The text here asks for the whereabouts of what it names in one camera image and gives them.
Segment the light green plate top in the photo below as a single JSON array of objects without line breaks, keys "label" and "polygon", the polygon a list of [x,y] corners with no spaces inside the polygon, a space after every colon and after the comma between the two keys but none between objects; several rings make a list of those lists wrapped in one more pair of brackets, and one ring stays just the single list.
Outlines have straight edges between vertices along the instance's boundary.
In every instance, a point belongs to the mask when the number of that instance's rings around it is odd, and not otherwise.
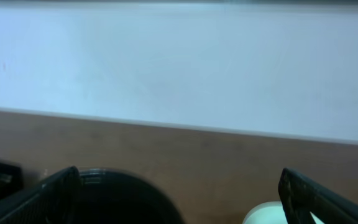
[{"label": "light green plate top", "polygon": [[283,205],[279,201],[265,202],[254,207],[242,224],[287,224]]}]

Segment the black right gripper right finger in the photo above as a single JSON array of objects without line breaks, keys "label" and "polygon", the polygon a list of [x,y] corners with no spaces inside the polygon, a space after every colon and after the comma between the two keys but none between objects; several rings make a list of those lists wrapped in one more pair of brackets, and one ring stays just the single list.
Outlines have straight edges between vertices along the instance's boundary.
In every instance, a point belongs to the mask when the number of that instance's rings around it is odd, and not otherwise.
[{"label": "black right gripper right finger", "polygon": [[282,170],[278,193],[289,224],[314,223],[313,215],[323,223],[358,224],[358,205],[295,170]]}]

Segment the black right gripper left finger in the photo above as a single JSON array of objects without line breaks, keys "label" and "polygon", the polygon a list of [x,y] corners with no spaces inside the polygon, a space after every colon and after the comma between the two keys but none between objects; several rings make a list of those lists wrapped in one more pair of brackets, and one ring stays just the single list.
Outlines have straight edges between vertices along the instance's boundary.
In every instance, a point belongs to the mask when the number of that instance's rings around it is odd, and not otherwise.
[{"label": "black right gripper left finger", "polygon": [[68,223],[80,187],[78,169],[63,169],[0,200],[0,224]]}]

